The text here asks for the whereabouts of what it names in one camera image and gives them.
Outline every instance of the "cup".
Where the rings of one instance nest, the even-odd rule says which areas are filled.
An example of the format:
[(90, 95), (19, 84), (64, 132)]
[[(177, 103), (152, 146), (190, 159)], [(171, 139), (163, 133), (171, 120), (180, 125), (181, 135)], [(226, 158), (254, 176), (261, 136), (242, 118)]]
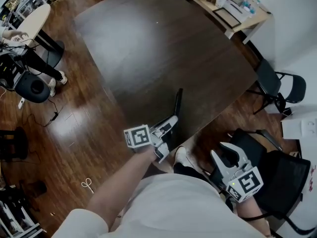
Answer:
[(216, 0), (216, 6), (222, 8), (227, 0)]

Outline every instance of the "sneaker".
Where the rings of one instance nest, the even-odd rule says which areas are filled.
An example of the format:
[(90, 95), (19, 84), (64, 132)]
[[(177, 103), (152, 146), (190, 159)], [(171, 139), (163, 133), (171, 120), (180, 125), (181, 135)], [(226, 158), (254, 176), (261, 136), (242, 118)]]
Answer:
[(181, 163), (185, 167), (194, 168), (194, 166), (190, 163), (190, 161), (187, 157), (187, 151), (186, 151), (186, 148), (184, 146), (178, 147), (178, 149), (176, 151), (173, 170), (174, 170), (174, 166), (176, 163)]
[(49, 88), (50, 88), (50, 96), (55, 96), (55, 87), (56, 87), (56, 80), (55, 78), (52, 78), (49, 82)]
[(63, 85), (66, 84), (67, 81), (68, 81), (68, 79), (67, 79), (67, 77), (65, 76), (65, 73), (64, 73), (63, 71), (61, 71), (61, 70), (59, 70), (59, 73), (60, 73), (61, 76), (62, 76), (62, 79), (60, 80), (60, 82), (61, 82)]

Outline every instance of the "wooden floor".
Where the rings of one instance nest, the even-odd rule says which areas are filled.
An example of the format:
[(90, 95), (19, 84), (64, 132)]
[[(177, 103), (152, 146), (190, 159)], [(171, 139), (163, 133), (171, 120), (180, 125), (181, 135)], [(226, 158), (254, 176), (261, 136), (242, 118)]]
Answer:
[[(50, 237), (66, 215), (74, 208), (85, 207), (91, 193), (81, 186), (86, 177), (93, 181), (92, 189), (113, 174), (130, 156), (123, 139), (125, 120), (102, 87), (104, 82), (95, 66), (81, 36), (74, 31), (76, 15), (102, 0), (60, 0), (52, 5), (52, 11), (44, 30), (54, 39), (63, 40), (66, 46), (58, 69), (65, 71), (68, 83), (58, 85), (56, 96), (51, 98), (60, 114), (48, 127), (43, 128), (33, 121), (47, 123), (54, 115), (50, 102), (32, 104), (26, 102), (23, 110), (17, 108), (19, 97), (7, 92), (0, 99), (1, 129), (14, 130), (22, 126), (28, 136), (30, 163), (2, 163), (1, 167), (11, 184), (23, 179), (26, 183), (43, 180), (47, 193), (32, 204), (40, 209), (34, 215)], [(238, 37), (234, 44), (255, 67), (255, 55), (243, 46)], [(219, 140), (225, 139), (228, 131), (236, 128), (266, 128), (276, 137), (288, 153), (296, 150), (294, 141), (282, 139), (279, 115), (268, 115), (262, 111), (254, 116), (253, 108), (259, 100), (243, 94), (218, 118), (205, 127), (196, 138), (195, 154), (208, 162), (209, 152)]]

